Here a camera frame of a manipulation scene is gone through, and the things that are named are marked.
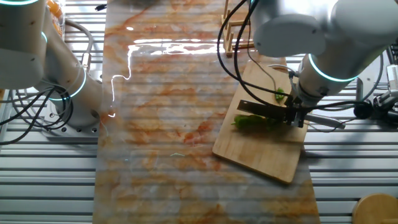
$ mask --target wooden rack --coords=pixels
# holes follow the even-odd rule
[[[229,0],[225,0],[224,14],[221,15],[221,25],[224,23],[226,17],[231,13],[231,10],[228,9]],[[232,27],[242,26],[243,21],[228,21],[227,26],[223,30],[223,38],[224,38],[224,49],[227,57],[232,57],[236,44],[233,43],[234,32],[231,31]],[[240,43],[238,49],[247,49],[253,48],[254,43],[250,41],[249,43]]]

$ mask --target wooden cutting board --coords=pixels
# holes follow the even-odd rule
[[[266,65],[262,65],[262,67],[274,77],[277,88],[281,87],[286,93],[290,93],[291,86],[286,73],[278,72]],[[246,66],[243,79],[268,89],[274,89],[271,78],[252,62]],[[278,105],[273,94],[249,88],[261,99]],[[213,153],[269,177],[291,183],[308,127],[295,128],[282,124],[281,127],[271,132],[264,129],[250,130],[250,132],[238,131],[235,126],[231,125],[234,122],[234,117],[237,114],[247,114],[236,109],[240,100],[256,102],[243,90],[241,85],[238,86],[213,146]]]
[[[398,224],[398,200],[386,194],[362,198],[353,210],[353,224]]]

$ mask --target glowing blue ring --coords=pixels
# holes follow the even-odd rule
[[[25,6],[27,4],[32,4],[37,2],[38,0],[26,0],[26,1],[6,1],[0,0],[0,4],[6,4],[9,6]]]
[[[42,37],[44,37],[45,42],[47,43],[47,36],[44,34],[44,32],[42,32]]]
[[[79,89],[74,93],[74,94],[72,94],[72,95],[70,95],[69,96],[69,98],[72,98],[72,97],[74,97],[74,96],[76,96],[76,94],[78,94],[79,92],[80,92],[80,90],[83,88],[83,86],[86,84],[86,70],[84,70],[85,71],[85,77],[84,77],[84,79],[83,79],[83,83],[81,84],[81,86],[79,87]],[[49,98],[50,100],[55,100],[55,101],[61,101],[62,100],[62,98],[61,99],[53,99],[53,98]]]
[[[357,76],[355,76],[355,77],[353,77],[353,78],[347,78],[347,79],[345,79],[345,80],[342,80],[342,79],[339,79],[339,78],[330,77],[330,76],[328,76],[327,74],[323,73],[323,72],[315,65],[315,62],[313,61],[312,55],[311,55],[311,54],[309,54],[308,57],[309,57],[309,59],[310,59],[310,63],[311,63],[311,66],[313,67],[313,69],[315,69],[315,71],[317,71],[319,75],[321,75],[321,76],[323,76],[324,78],[327,78],[327,79],[329,79],[329,80],[331,80],[331,81],[334,81],[334,82],[350,82],[350,81],[353,81],[354,79],[358,78],[358,76],[359,76],[359,75],[357,75]]]

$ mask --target cable bundle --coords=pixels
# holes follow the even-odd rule
[[[54,122],[51,123],[50,121],[46,121],[46,120],[42,119],[42,120],[43,120],[43,123],[49,123],[49,124],[42,124],[42,123],[38,122],[38,120],[40,119],[40,118],[39,118],[40,113],[41,113],[41,111],[43,110],[43,108],[45,107],[46,103],[48,102],[48,100],[49,100],[51,94],[53,94],[54,92],[57,92],[57,93],[61,96],[61,98],[62,98],[63,111],[62,111],[61,113],[58,114],[58,115],[59,115],[59,118],[58,118],[56,121],[54,121]],[[35,103],[41,96],[45,95],[46,93],[47,93],[47,95],[46,95],[46,97],[45,97],[43,103],[40,105],[39,109],[38,109],[37,111],[35,111],[35,109],[33,109],[32,106],[34,105],[34,103]],[[33,127],[44,128],[46,131],[51,131],[51,130],[60,129],[60,128],[64,127],[64,126],[69,122],[70,118],[72,117],[72,114],[73,114],[73,102],[72,102],[71,98],[69,97],[68,92],[67,92],[65,89],[63,89],[63,88],[61,88],[61,87],[59,87],[59,86],[54,86],[54,87],[52,87],[52,88],[49,88],[49,89],[46,89],[46,90],[44,90],[44,91],[38,92],[38,93],[36,93],[36,94],[34,94],[34,95],[25,96],[25,97],[21,97],[19,91],[17,90],[17,91],[16,91],[16,95],[17,95],[17,97],[18,97],[18,99],[16,99],[16,100],[0,101],[0,103],[12,103],[12,105],[13,105],[15,111],[17,112],[17,114],[15,114],[14,116],[11,116],[9,119],[0,122],[0,126],[2,126],[2,125],[4,125],[4,124],[7,124],[7,123],[9,123],[9,122],[11,122],[11,121],[17,119],[18,117],[20,117],[20,118],[23,119],[27,124],[29,124],[29,127],[28,127],[28,128],[25,130],[25,132],[24,132],[21,136],[19,136],[18,138],[13,139],[13,140],[11,140],[11,141],[0,142],[0,146],[4,146],[4,145],[8,145],[8,144],[14,144],[14,143],[18,142],[19,140],[21,140],[21,139],[23,139],[25,136],[27,136],[27,134],[32,130]],[[28,101],[30,101],[30,102],[25,106],[23,100],[28,100]],[[17,109],[16,102],[20,102],[21,106],[23,107],[23,109],[22,109],[21,111],[19,111],[19,110]],[[32,115],[28,112],[28,109],[29,109],[29,108],[32,109],[32,111],[35,113],[35,115],[32,116]],[[23,115],[24,113],[26,113],[26,114],[28,115],[28,117],[29,117],[29,119],[31,119],[31,121],[29,121],[28,119],[22,117],[22,115]],[[59,125],[59,126],[57,126],[57,127],[54,127],[54,126],[56,126],[57,124],[59,124],[59,123],[61,122],[61,120],[62,120],[65,116],[67,116],[67,118],[64,120],[63,124],[61,124],[61,125]]]

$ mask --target black cable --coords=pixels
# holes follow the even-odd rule
[[[264,105],[271,105],[270,103],[268,103],[268,102],[262,100],[261,98],[259,98],[258,96],[256,96],[256,95],[246,86],[246,84],[245,84],[245,83],[243,82],[243,80],[242,80],[242,76],[241,76],[241,73],[240,73],[240,71],[239,71],[239,64],[238,64],[238,49],[239,49],[239,43],[240,43],[240,40],[241,40],[241,38],[242,38],[244,28],[247,26],[248,21],[249,21],[249,19],[250,19],[250,16],[251,16],[251,14],[253,13],[254,9],[256,8],[258,2],[259,2],[259,0],[254,0],[254,1],[253,1],[252,5],[251,5],[251,8],[249,9],[249,12],[248,12],[248,14],[246,15],[246,18],[244,18],[243,24],[242,24],[241,29],[239,30],[238,36],[237,36],[237,38],[236,38],[235,50],[234,50],[234,67],[235,67],[235,73],[236,73],[236,76],[237,76],[237,78],[238,78],[238,81],[240,82],[240,84],[241,84],[241,86],[243,87],[243,89],[244,89],[251,97],[253,97],[255,100],[257,100],[258,102],[260,102],[260,103],[262,103],[262,104],[264,104]],[[273,94],[281,95],[281,94],[278,93],[277,91],[269,91],[269,92],[271,92],[271,93],[273,93]]]
[[[374,91],[377,89],[377,86],[379,85],[380,80],[381,80],[381,77],[382,77],[382,75],[383,75],[383,71],[384,71],[384,56],[383,56],[383,53],[382,53],[382,54],[380,54],[380,69],[379,69],[379,76],[377,77],[377,80],[376,80],[376,82],[374,83],[374,85],[373,85],[373,87],[371,88],[371,90],[369,91],[369,93],[366,94],[366,96],[364,96],[364,97],[362,98],[361,101],[367,100],[367,99],[372,95],[372,93],[374,93]],[[354,107],[354,105],[345,106],[345,107],[343,107],[343,108],[330,108],[330,109],[322,109],[322,110],[324,110],[324,111],[344,111],[344,110],[351,109],[351,108],[353,108],[353,107]]]
[[[15,114],[14,116],[10,117],[9,119],[0,122],[0,126],[15,120],[16,118],[18,118],[20,115],[22,115],[23,113],[25,113],[25,111],[27,111],[44,93],[41,93],[39,95],[37,95],[25,108],[22,109],[21,112]]]
[[[65,90],[64,88],[60,88],[59,86],[55,86],[53,89],[54,89],[56,92],[58,92],[58,93],[60,94],[60,96],[61,96],[61,98],[62,98],[62,102],[63,102],[63,110],[64,110],[64,111],[67,109],[67,104],[66,104],[67,100],[70,101],[70,102],[69,102],[69,103],[70,103],[70,106],[69,106],[69,111],[70,111],[70,112],[69,112],[69,116],[68,116],[68,118],[65,120],[65,122],[64,122],[62,125],[60,125],[60,126],[58,126],[58,127],[56,127],[56,128],[51,128],[52,126],[54,126],[54,125],[58,124],[59,122],[61,122],[61,120],[63,119],[65,113],[62,113],[62,114],[58,117],[58,119],[57,119],[56,121],[54,121],[54,122],[52,122],[52,123],[50,123],[50,124],[43,125],[43,124],[40,124],[37,120],[36,120],[35,122],[33,122],[33,117],[32,117],[32,115],[30,115],[30,113],[29,113],[28,111],[26,111],[26,113],[28,114],[29,118],[32,119],[33,124],[34,124],[34,123],[37,123],[37,124],[34,124],[35,127],[44,128],[44,129],[46,129],[47,131],[56,130],[56,129],[60,129],[60,128],[64,127],[64,126],[69,122],[69,120],[71,119],[72,114],[73,114],[73,102],[72,102],[72,99],[70,98],[69,94],[66,92],[66,90]],[[18,109],[16,108],[16,105],[15,105],[15,104],[13,104],[13,105],[14,105],[14,109],[18,112]],[[30,124],[30,122],[29,122],[27,119],[23,118],[22,116],[21,116],[21,118],[22,118],[27,124]]]
[[[30,132],[30,130],[32,130],[33,125],[34,125],[35,121],[37,120],[37,118],[39,117],[40,112],[43,110],[43,108],[44,108],[44,106],[45,106],[45,103],[49,100],[50,95],[51,95],[54,91],[55,91],[55,89],[50,90],[50,93],[45,97],[44,102],[43,102],[43,104],[40,106],[39,110],[37,111],[37,114],[35,115],[33,122],[31,122],[31,124],[30,124],[29,127],[26,129],[26,131],[25,131],[21,136],[19,136],[19,137],[16,138],[16,139],[13,139],[13,140],[11,140],[11,141],[6,141],[6,142],[0,142],[0,146],[5,146],[5,145],[8,145],[8,144],[14,144],[14,143],[18,142],[19,140],[23,139],[25,136],[27,136],[27,134]],[[39,99],[39,97],[42,96],[43,94],[38,95],[38,97],[36,97],[34,100],[32,100],[32,102],[31,102],[32,105],[33,105],[33,103],[36,102],[36,100]]]
[[[220,62],[220,65],[221,65],[221,67],[224,69],[224,71],[225,71],[228,75],[230,75],[232,78],[234,78],[235,80],[237,80],[237,81],[239,81],[238,78],[226,68],[226,66],[225,66],[225,64],[224,64],[224,62],[223,62],[223,59],[221,58],[221,53],[220,53],[220,42],[221,42],[221,38],[222,38],[222,35],[223,35],[223,30],[225,29],[225,27],[226,27],[228,21],[231,19],[231,16],[232,16],[232,15],[233,15],[233,14],[234,14],[246,1],[247,1],[247,0],[242,0],[242,1],[241,1],[241,2],[228,14],[228,16],[227,16],[227,17],[225,18],[225,20],[224,20],[224,23],[221,25],[221,29],[220,29],[220,32],[218,33],[218,38],[217,38],[217,57],[218,57],[218,61]],[[243,81],[243,80],[242,80],[242,82],[245,83],[246,85],[248,85],[248,86],[250,86],[250,87],[253,87],[253,88],[256,88],[256,89],[258,89],[258,90],[266,91],[266,92],[273,93],[273,94],[283,95],[283,96],[290,96],[289,94],[286,94],[286,93],[279,93],[279,92],[276,92],[276,91],[273,91],[273,90],[269,90],[269,89],[267,89],[267,88],[263,88],[263,87],[254,85],[254,84],[252,84],[252,83],[248,83],[248,82],[245,82],[245,81]]]
[[[24,108],[25,105],[24,105],[24,102],[22,101],[22,98],[21,98],[21,95],[20,95],[20,93],[19,93],[19,90],[16,90],[16,95],[17,95],[17,97],[18,97],[18,99],[19,99],[19,103],[20,103],[21,106]],[[63,108],[66,109],[65,99],[63,98],[63,96],[62,96],[62,103],[63,103]],[[14,110],[15,110],[17,113],[19,113],[19,110],[18,110],[17,105],[15,104],[15,102],[12,102],[12,106],[13,106]],[[28,115],[28,117],[29,117],[31,120],[33,120],[33,116],[29,113],[29,110],[26,111],[26,114]],[[25,123],[30,124],[30,122],[29,122],[27,119],[25,119],[22,115],[20,116],[20,118],[21,118],[22,120],[24,120]],[[36,120],[36,121],[35,121],[36,124],[34,124],[34,127],[37,127],[37,128],[44,128],[44,129],[46,129],[46,131],[50,131],[50,128],[49,128],[49,127],[51,127],[51,126],[53,126],[53,125],[56,125],[62,118],[63,118],[63,115],[60,116],[59,119],[56,120],[56,122],[51,123],[51,124],[48,124],[48,125],[40,124],[40,123]]]
[[[259,67],[261,70],[262,70],[262,72],[264,72],[271,80],[272,80],[272,82],[273,82],[273,84],[274,84],[274,90],[276,91],[277,90],[277,88],[276,88],[276,82],[275,82],[275,78],[274,77],[272,77],[272,75],[270,75],[254,58],[252,58],[251,57],[251,55],[250,55],[250,50],[249,50],[249,44],[250,44],[250,36],[251,36],[251,21],[250,21],[250,19],[249,19],[249,36],[248,36],[248,47],[247,47],[247,51],[248,51],[248,56],[249,56],[249,58],[252,60],[252,62],[254,62],[256,65],[257,65],[257,67]]]

